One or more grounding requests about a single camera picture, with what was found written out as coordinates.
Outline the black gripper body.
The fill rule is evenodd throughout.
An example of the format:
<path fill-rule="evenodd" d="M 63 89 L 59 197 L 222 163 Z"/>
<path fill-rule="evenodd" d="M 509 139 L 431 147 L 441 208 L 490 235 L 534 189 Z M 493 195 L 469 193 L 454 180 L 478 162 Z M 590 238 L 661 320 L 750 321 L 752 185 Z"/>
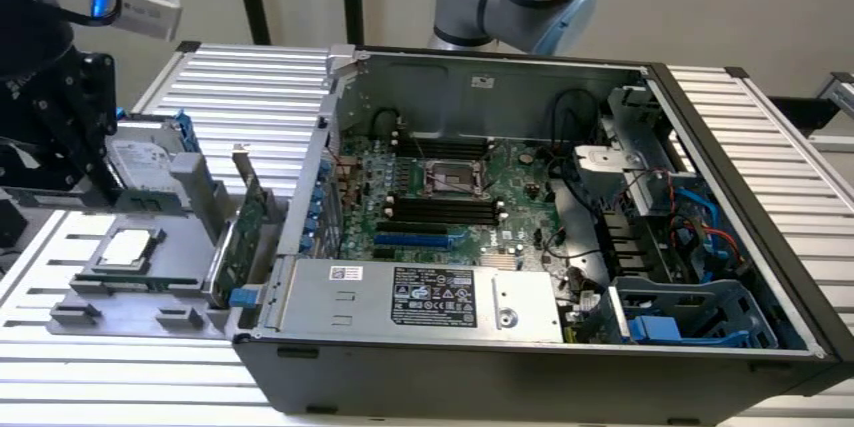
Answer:
<path fill-rule="evenodd" d="M 57 0 L 2 0 L 2 110 L 81 86 L 81 55 Z"/>

